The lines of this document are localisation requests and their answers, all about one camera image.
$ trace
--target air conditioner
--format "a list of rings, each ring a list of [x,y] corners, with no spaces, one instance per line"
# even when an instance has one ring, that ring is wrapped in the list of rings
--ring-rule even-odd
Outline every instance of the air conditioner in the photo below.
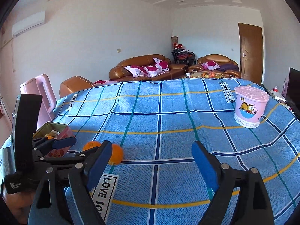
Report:
[[[12,36],[18,36],[28,30],[31,30],[32,28],[44,24],[45,14],[45,11],[41,11],[39,13],[27,17],[26,19],[16,22],[12,28]]]

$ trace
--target metal screw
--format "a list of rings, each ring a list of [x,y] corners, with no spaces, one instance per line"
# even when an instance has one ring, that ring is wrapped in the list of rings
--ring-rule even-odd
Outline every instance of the metal screw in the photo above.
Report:
[[[75,164],[76,169],[79,169],[79,168],[82,168],[82,167],[83,167],[83,164],[81,162]]]
[[[251,168],[251,172],[253,172],[253,173],[258,173],[258,170],[257,170],[257,168]]]
[[[228,165],[227,163],[222,163],[222,164],[221,164],[221,167],[222,167],[223,169],[229,169],[229,165]]]
[[[49,167],[46,169],[46,173],[51,173],[53,171],[53,167]]]

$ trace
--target blue bowl illustration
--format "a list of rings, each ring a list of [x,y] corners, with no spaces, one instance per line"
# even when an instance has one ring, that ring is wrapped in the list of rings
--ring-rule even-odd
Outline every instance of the blue bowl illustration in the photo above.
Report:
[[[255,114],[251,114],[251,113],[248,113],[248,112],[243,111],[243,110],[241,110],[241,114],[246,119],[250,119],[250,118],[253,118],[255,116]]]

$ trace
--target pink and white pillow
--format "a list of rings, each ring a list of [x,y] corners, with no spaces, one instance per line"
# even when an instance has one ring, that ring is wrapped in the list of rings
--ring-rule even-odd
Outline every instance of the pink and white pillow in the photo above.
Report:
[[[147,66],[147,67],[144,67],[144,69],[147,71],[147,75],[149,78],[155,77],[155,76],[163,74],[165,72],[165,71],[160,70],[153,66]]]
[[[98,80],[94,83],[95,86],[105,86],[105,85],[112,85],[115,83],[119,83],[119,81],[114,80]]]
[[[215,63],[214,61],[208,61],[206,63],[201,64],[203,69],[206,70],[215,70],[220,68],[219,64]]]
[[[166,61],[160,60],[158,58],[153,58],[155,62],[155,67],[163,70],[163,71],[169,71],[168,63]]]
[[[125,67],[130,73],[132,73],[133,77],[139,76],[147,76],[147,71],[140,66],[130,65]]]

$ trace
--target human hand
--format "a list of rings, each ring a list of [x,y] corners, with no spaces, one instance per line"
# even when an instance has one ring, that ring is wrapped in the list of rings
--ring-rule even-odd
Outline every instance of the human hand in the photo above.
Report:
[[[8,194],[5,187],[3,189],[3,200],[20,224],[27,224],[28,208],[32,204],[34,196],[35,191],[22,191],[15,194]]]

